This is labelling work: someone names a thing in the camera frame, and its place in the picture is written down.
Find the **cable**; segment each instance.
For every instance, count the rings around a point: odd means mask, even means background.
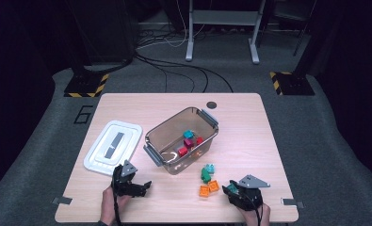
[[[143,59],[145,60],[150,60],[150,61],[153,61],[153,62],[159,62],[159,63],[167,63],[167,64],[170,64],[170,66],[168,65],[160,65],[161,67],[189,67],[189,68],[193,68],[193,69],[197,69],[197,70],[200,70],[201,72],[203,71],[207,71],[207,72],[210,72],[216,76],[218,76],[219,78],[221,78],[228,86],[228,88],[230,89],[231,92],[234,92],[233,91],[233,88],[232,86],[229,84],[229,82],[223,77],[221,76],[220,74],[218,73],[215,73],[211,70],[208,70],[208,69],[205,69],[205,68],[202,68],[202,67],[198,67],[198,66],[193,66],[193,65],[187,65],[187,64],[181,64],[181,63],[174,63],[174,62],[168,62],[168,61],[163,61],[163,60],[158,60],[158,59],[152,59],[152,58],[147,58],[145,56],[141,56],[139,53],[136,52],[136,57],[142,57]],[[206,75],[206,86],[205,86],[205,89],[203,90],[203,92],[206,91],[206,87],[207,87],[207,84],[208,84],[208,77]]]
[[[115,210],[115,220],[116,220],[118,226],[122,226],[121,217],[119,216],[118,194],[116,193],[116,190],[115,190],[115,180],[114,180],[113,176],[112,176],[112,180],[111,180],[111,187],[112,187],[112,190],[113,190],[112,194],[113,194],[113,200],[114,200],[113,209]]]
[[[258,218],[258,226],[260,226],[260,223],[262,221],[262,217],[263,217],[263,204],[261,204],[262,206],[262,214],[259,216],[259,211],[258,211],[258,208],[255,206],[255,203],[253,203],[253,201],[251,200],[250,197],[248,197],[248,195],[245,195],[245,197],[247,197],[247,199],[251,202],[251,204],[253,205],[253,209],[255,210],[255,213],[256,213],[256,217]]]
[[[212,2],[213,0],[211,0],[210,4],[209,4],[209,9],[212,9]],[[202,27],[200,28],[200,30],[193,36],[193,38],[195,39],[195,37],[197,37],[197,35],[203,30],[203,28],[205,27],[205,24],[202,25]]]
[[[142,62],[145,62],[145,63],[150,64],[151,66],[157,68],[158,70],[162,71],[165,74],[165,92],[167,92],[167,89],[168,89],[168,73],[177,74],[177,75],[180,75],[180,76],[183,76],[183,77],[189,79],[192,82],[192,90],[191,90],[191,92],[194,90],[194,88],[195,88],[195,82],[190,77],[188,77],[188,76],[186,76],[184,74],[169,72],[167,70],[161,69],[161,68],[159,68],[159,66],[162,67],[162,65],[158,65],[158,64],[154,64],[152,62],[149,62],[148,60],[142,58],[141,56],[136,56],[136,58],[138,60],[142,61]]]
[[[187,40],[187,32],[186,32],[186,23],[185,23],[185,20],[183,18],[183,15],[181,13],[181,10],[180,10],[180,5],[179,5],[179,0],[176,0],[176,3],[177,3],[177,9],[179,10],[179,13],[180,13],[180,17],[182,19],[182,23],[183,23],[183,28],[184,28],[184,31],[185,31],[185,36],[183,38],[183,40],[167,40],[166,38],[162,38],[162,40],[165,40],[165,41],[162,41],[162,42],[157,42],[157,43],[151,43],[151,44],[148,44],[148,45],[144,45],[144,46],[140,46],[138,47],[137,49],[142,49],[142,48],[145,48],[145,47],[148,47],[148,46],[151,46],[151,45],[156,45],[156,44],[169,44],[171,47],[179,47],[180,45],[182,45],[184,42],[186,42]],[[180,44],[177,44],[177,45],[173,45],[172,43],[175,43],[175,42],[181,42]]]
[[[140,40],[137,42],[137,45],[139,46],[139,48],[144,48],[144,47],[146,47],[146,46],[140,46],[140,45],[142,45],[142,44],[147,45],[147,44],[145,44],[145,43],[154,43],[154,41],[156,41],[156,40],[166,40],[166,41],[168,42],[169,39],[172,39],[172,38],[176,37],[176,34],[175,34],[174,31],[170,31],[170,32],[167,33],[167,34],[158,35],[158,36],[154,36],[154,31],[151,30],[151,29],[142,30],[140,33],[143,33],[143,32],[144,32],[144,33],[145,33],[145,32],[150,32],[151,34],[147,34],[147,35],[144,37],[144,39],[140,39]]]

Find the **small object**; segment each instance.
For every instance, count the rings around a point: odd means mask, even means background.
[[[262,193],[259,188],[246,188],[233,180],[230,180],[230,184],[235,186],[236,193],[226,186],[223,186],[222,189],[231,204],[245,211],[257,210],[263,204]]]
[[[208,182],[211,181],[211,177],[209,175],[209,172],[205,168],[202,168],[202,170],[201,170],[201,179],[203,180],[203,182],[205,184],[208,184]]]
[[[208,103],[206,103],[206,106],[209,109],[215,109],[218,106],[218,104],[216,104],[215,102],[208,102]]]
[[[184,155],[186,155],[186,153],[188,153],[188,149],[186,147],[183,147],[179,149],[178,152],[179,152],[180,157],[183,157]]]
[[[194,147],[194,142],[192,142],[192,139],[190,138],[185,138],[184,144],[187,148]]]
[[[201,186],[200,187],[200,196],[208,198],[208,196],[209,196],[209,186]]]
[[[295,206],[299,209],[305,208],[305,204],[302,201],[297,202],[294,199],[283,199],[283,198],[281,198],[281,201],[282,201],[283,205],[291,205],[291,206]]]
[[[191,130],[187,130],[187,131],[185,131],[185,132],[183,133],[183,136],[184,136],[185,138],[192,138],[192,137],[194,137],[194,133],[192,133]]]
[[[202,137],[197,137],[197,145],[200,145],[203,143]]]
[[[218,182],[216,180],[208,182],[208,186],[210,192],[218,191]]]
[[[124,165],[119,164],[113,171],[111,187],[114,196],[129,195],[132,197],[144,197],[147,189],[151,186],[151,181],[142,185],[132,183],[135,177],[137,168],[128,160],[124,161]]]
[[[245,188],[258,188],[258,187],[270,187],[270,184],[267,182],[264,182],[260,180],[259,178],[256,178],[250,174],[246,175],[244,178],[242,178],[239,183],[240,186],[243,186]]]
[[[60,197],[60,198],[55,197],[51,201],[52,204],[56,204],[56,205],[60,205],[60,204],[71,204],[71,202],[72,202],[72,199],[71,198],[66,198],[66,197],[63,197],[63,196]]]
[[[237,193],[238,193],[238,188],[236,188],[236,186],[233,185],[233,184],[230,184],[229,186],[227,186],[227,188],[228,188],[231,192],[233,192],[234,194],[237,194]]]
[[[206,164],[205,168],[206,168],[206,171],[209,172],[209,174],[215,173],[215,166],[213,164]]]

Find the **hand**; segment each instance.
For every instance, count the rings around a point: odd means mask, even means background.
[[[238,208],[239,212],[242,214],[242,216],[245,219],[245,222],[248,226],[257,226],[258,225],[258,217],[256,216],[256,211],[245,211],[241,208]],[[270,207],[268,205],[264,204],[262,206],[258,207],[259,216],[262,216],[261,220],[261,226],[269,226],[270,224]]]
[[[130,201],[131,196],[118,196],[117,202],[119,207],[119,213],[123,212],[125,205]],[[109,186],[103,192],[103,201],[101,203],[101,216],[100,220],[106,225],[112,225],[115,220],[115,209],[114,209],[113,190]]]

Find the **black curtain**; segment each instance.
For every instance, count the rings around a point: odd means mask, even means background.
[[[315,75],[337,127],[372,171],[372,1],[318,0],[296,73]]]
[[[57,66],[45,60],[55,55],[54,51],[47,51],[54,45],[34,42],[35,37],[49,42],[48,33],[39,33],[45,30],[43,12],[33,13],[34,17],[28,15],[29,9],[36,10],[40,2],[20,2],[19,6],[0,1],[0,180],[52,100],[55,90],[52,75],[66,67],[59,60],[53,62]],[[29,27],[36,26],[40,30],[29,32]]]

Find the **transparent plastic container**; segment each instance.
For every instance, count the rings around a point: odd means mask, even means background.
[[[186,131],[192,132],[192,147],[185,145]],[[175,175],[208,152],[217,134],[218,121],[213,116],[196,107],[188,107],[149,131],[144,150],[158,167],[163,166]],[[184,147],[186,153],[179,154]]]

